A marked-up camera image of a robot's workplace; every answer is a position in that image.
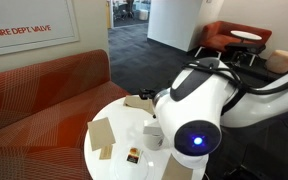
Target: orange sofa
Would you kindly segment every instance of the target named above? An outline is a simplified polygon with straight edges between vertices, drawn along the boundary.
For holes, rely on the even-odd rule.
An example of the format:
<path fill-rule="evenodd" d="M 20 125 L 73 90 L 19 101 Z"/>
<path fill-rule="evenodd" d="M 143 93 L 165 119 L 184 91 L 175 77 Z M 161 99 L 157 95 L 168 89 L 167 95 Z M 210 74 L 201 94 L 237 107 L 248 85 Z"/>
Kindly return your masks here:
<path fill-rule="evenodd" d="M 0 73 L 0 179 L 92 179 L 87 122 L 128 94 L 103 50 Z"/>
<path fill-rule="evenodd" d="M 198 53 L 196 53 L 195 57 L 199 54 L 202 48 L 209 48 L 217 51 L 218 53 L 223 53 L 226 52 L 225 45 L 227 45 L 228 43 L 241 42 L 240 38 L 231 34 L 232 30 L 250 32 L 262 37 L 261 40 L 245 40 L 244 43 L 265 45 L 267 40 L 272 35 L 272 31 L 267 29 L 251 27 L 226 21 L 216 21 L 204 26 L 199 40 L 200 49 L 198 50 Z"/>

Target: round white table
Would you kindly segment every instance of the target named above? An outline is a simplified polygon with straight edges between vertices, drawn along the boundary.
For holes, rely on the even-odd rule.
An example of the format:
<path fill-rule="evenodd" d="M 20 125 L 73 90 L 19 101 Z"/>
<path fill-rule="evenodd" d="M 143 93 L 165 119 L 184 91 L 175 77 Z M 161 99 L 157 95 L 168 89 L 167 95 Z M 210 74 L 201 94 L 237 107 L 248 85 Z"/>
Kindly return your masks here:
<path fill-rule="evenodd" d="M 244 32 L 244 31 L 237 31 L 237 30 L 234 30 L 234 31 L 231 31 L 231 33 L 239 38 L 241 38 L 241 42 L 243 42 L 245 39 L 248 39 L 248 40 L 261 40 L 262 37 L 261 36 L 258 36 L 256 34 L 253 34 L 253 33 L 249 33 L 249 32 Z"/>
<path fill-rule="evenodd" d="M 94 180 L 160 180 L 163 177 L 171 151 L 164 139 L 160 150 L 152 151 L 143 144 L 143 123 L 152 115 L 142 109 L 123 106 L 125 98 L 118 99 L 103 108 L 95 117 L 108 117 L 116 143 L 109 160 L 100 160 L 101 150 L 92 151 L 89 132 L 84 142 L 87 168 Z M 126 161 L 131 147 L 143 150 L 139 164 Z M 205 168 L 193 171 L 192 179 L 202 179 Z"/>

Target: orange armchair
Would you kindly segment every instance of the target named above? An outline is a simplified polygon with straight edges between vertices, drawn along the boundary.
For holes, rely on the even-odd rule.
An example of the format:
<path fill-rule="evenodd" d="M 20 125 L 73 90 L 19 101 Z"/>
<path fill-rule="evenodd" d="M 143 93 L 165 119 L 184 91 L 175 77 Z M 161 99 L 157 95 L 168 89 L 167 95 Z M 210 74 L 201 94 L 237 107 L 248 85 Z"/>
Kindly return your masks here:
<path fill-rule="evenodd" d="M 245 40 L 244 43 L 255 43 L 255 44 L 263 44 L 267 42 L 267 40 L 272 35 L 272 31 L 257 27 L 246 26 L 242 24 L 235 24 L 225 21 L 216 21 L 214 23 L 205 25 L 199 40 L 200 48 L 195 54 L 195 57 L 200 53 L 203 48 L 209 48 L 215 50 L 219 53 L 218 58 L 220 58 L 221 53 L 226 52 L 225 45 L 231 42 L 241 42 L 241 39 L 231 34 L 232 30 L 239 30 L 250 32 L 261 36 L 261 40 L 250 41 Z"/>

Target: brown paper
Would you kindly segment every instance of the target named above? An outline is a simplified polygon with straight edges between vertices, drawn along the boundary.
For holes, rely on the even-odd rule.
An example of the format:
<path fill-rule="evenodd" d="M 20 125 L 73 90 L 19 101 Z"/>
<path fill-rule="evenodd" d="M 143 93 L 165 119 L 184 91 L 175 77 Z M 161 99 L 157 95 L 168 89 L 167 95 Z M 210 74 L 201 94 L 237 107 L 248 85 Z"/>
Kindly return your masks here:
<path fill-rule="evenodd" d="M 124 105 L 133 108 L 143 109 L 146 112 L 154 115 L 153 104 L 151 99 L 142 100 L 140 97 L 126 96 L 124 100 Z"/>
<path fill-rule="evenodd" d="M 100 159 L 111 159 L 113 145 L 105 146 L 101 149 Z"/>
<path fill-rule="evenodd" d="M 184 167 L 171 155 L 168 159 L 162 180 L 191 180 L 193 170 Z"/>
<path fill-rule="evenodd" d="M 114 134 L 108 118 L 87 123 L 92 151 L 115 143 Z"/>

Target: wall sign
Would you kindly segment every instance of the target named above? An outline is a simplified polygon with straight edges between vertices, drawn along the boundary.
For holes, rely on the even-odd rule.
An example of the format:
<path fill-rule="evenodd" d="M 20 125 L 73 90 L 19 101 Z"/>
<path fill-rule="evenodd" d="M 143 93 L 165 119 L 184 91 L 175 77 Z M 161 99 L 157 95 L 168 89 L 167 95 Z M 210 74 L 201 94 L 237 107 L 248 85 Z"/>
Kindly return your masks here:
<path fill-rule="evenodd" d="M 0 54 L 78 40 L 71 0 L 0 0 Z"/>

